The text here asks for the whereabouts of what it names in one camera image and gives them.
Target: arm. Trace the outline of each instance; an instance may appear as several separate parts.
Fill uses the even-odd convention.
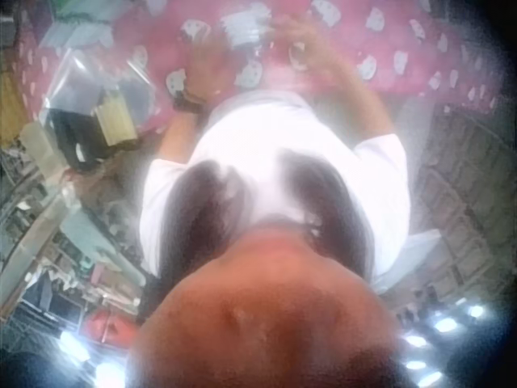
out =
[[[158,151],[158,157],[171,162],[186,164],[197,142],[198,115],[180,112],[170,124]]]
[[[200,106],[209,105],[231,82],[229,67],[225,65],[227,47],[224,37],[215,32],[204,38],[205,32],[198,32],[189,48],[183,92],[185,100]],[[158,157],[187,163],[198,140],[198,118],[196,113],[180,112],[167,129]]]
[[[393,123],[379,95],[366,87],[356,67],[339,55],[311,20],[287,16],[274,20],[272,27],[274,37],[305,45],[298,52],[301,60],[310,69],[331,77],[343,104],[355,115],[364,140],[393,133]]]
[[[393,122],[379,95],[364,85],[357,69],[347,59],[336,58],[329,71],[337,83],[343,102],[354,112],[364,140],[393,133]]]

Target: pink tablecloth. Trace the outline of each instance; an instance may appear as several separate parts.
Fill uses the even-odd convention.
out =
[[[312,2],[322,6],[328,3],[324,0],[261,3],[275,16],[314,11]],[[430,17],[426,0],[330,0],[330,3],[339,9],[341,17],[332,27],[327,27],[329,38],[343,55],[357,63],[371,88],[388,94],[437,99],[480,112],[494,109],[501,77],[493,57],[463,43],[451,26]],[[177,0],[168,2],[159,15],[152,16],[144,6],[135,5],[113,25],[113,47],[98,44],[82,49],[96,57],[139,62],[144,68],[157,89],[155,114],[141,128],[145,131],[165,124],[174,114],[166,77],[183,68],[187,44],[180,39],[180,29],[185,21],[201,20],[213,26],[221,22],[221,17],[249,6],[250,2],[238,0]],[[15,72],[27,111],[35,120],[63,50],[37,47],[31,27],[24,25],[18,53]],[[282,44],[266,47],[259,61],[263,65],[259,88],[303,93],[329,87],[307,72],[294,70],[288,47]],[[246,59],[236,57],[236,73],[244,65]],[[231,92],[238,91],[236,86]]]

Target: hair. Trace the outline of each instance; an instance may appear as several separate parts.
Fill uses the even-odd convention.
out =
[[[368,280],[371,232],[339,173],[324,160],[293,152],[282,155],[281,166],[289,193],[309,217],[304,225],[270,222],[303,228],[317,253]],[[215,162],[201,162],[178,180],[162,223],[160,278],[148,279],[141,318],[149,317],[185,276],[226,250],[246,222],[251,201],[236,171],[223,175]]]

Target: white t-shirt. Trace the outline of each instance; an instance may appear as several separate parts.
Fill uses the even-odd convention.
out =
[[[338,171],[371,226],[373,275],[388,271],[406,240],[410,219],[406,153],[398,137],[376,137],[350,150],[298,95],[264,91],[239,95],[216,109],[187,164],[151,163],[140,224],[144,269],[159,276],[167,198],[178,178],[199,162],[212,160],[241,176],[253,193],[251,225],[271,215],[302,221],[302,209],[280,178],[279,156],[285,150],[322,158]]]

